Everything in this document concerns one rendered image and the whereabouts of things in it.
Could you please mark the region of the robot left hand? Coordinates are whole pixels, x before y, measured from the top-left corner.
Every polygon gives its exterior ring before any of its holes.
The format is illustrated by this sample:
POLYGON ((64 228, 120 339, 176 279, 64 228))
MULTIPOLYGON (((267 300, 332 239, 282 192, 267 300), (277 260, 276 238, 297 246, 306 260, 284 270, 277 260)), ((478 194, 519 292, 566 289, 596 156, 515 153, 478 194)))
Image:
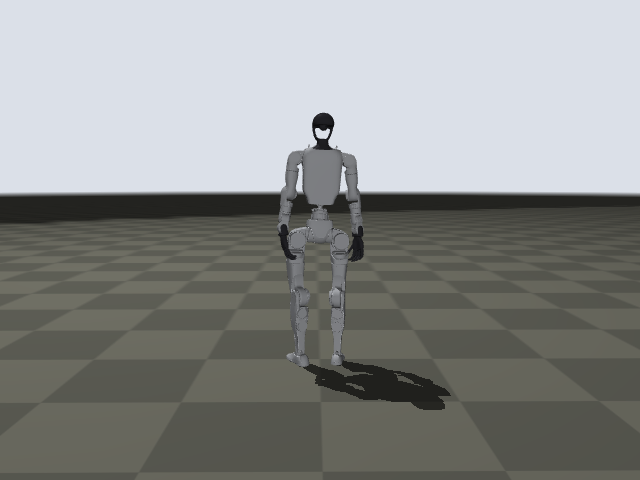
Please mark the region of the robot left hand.
POLYGON ((287 235, 289 234, 289 232, 287 229, 287 225, 282 224, 280 228, 281 228, 281 233, 279 233, 278 236, 280 236, 281 246, 282 246, 282 249, 284 250, 285 256, 290 260, 295 260, 297 256, 292 255, 289 250, 289 245, 287 241, 287 235))

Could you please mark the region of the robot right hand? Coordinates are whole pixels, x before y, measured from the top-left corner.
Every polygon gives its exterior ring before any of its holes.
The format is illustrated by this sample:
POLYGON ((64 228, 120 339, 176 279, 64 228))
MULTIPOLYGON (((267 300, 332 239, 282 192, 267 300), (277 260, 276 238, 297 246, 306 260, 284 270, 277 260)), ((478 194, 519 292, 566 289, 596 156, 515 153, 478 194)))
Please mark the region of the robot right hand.
POLYGON ((364 255, 364 250, 363 250, 364 243, 363 243, 363 240, 361 238, 363 236, 363 227, 359 226, 358 227, 358 234, 353 234, 352 233, 352 236, 354 237, 354 239, 352 241, 353 244, 351 245, 351 247, 349 248, 347 253, 349 254, 350 251, 353 248, 353 254, 352 254, 351 258, 348 259, 348 260, 351 260, 351 262, 354 262, 354 261, 360 260, 364 255))

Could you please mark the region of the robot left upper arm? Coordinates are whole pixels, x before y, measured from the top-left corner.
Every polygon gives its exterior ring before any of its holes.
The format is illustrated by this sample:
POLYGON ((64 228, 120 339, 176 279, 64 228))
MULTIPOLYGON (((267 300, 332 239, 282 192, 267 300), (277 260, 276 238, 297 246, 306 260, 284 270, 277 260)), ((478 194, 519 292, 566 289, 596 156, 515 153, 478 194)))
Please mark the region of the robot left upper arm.
POLYGON ((299 168, 297 165, 302 163, 305 150, 293 151, 287 159, 285 181, 287 188, 287 199, 293 200, 297 197, 296 183, 298 180, 299 168))

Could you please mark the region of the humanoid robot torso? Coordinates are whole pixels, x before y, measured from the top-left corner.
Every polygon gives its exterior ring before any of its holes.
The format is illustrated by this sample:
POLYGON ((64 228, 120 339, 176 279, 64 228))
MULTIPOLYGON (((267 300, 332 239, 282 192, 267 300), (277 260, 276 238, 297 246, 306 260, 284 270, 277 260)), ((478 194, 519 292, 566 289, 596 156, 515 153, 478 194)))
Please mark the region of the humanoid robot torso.
MULTIPOLYGON (((315 145, 316 146, 316 145, 315 145)), ((314 146, 314 147, 315 147, 314 146)), ((302 189, 308 204, 315 204, 307 220, 307 242, 331 243, 333 221, 323 205, 333 205, 340 191, 343 157, 340 150, 304 149, 302 189)))

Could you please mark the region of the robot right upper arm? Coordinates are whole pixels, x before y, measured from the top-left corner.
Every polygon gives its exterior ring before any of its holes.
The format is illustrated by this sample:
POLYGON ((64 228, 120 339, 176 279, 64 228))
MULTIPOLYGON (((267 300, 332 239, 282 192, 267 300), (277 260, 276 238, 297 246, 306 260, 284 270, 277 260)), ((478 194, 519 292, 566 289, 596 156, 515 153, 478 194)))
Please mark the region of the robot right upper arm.
MULTIPOLYGON (((342 152, 341 152, 342 153, 342 152)), ((358 175, 357 175, 357 161, 356 158, 352 154, 342 153, 343 162, 342 165, 346 167, 345 178, 348 190, 345 190, 346 200, 358 201, 357 195, 357 184, 358 184, 358 175)))

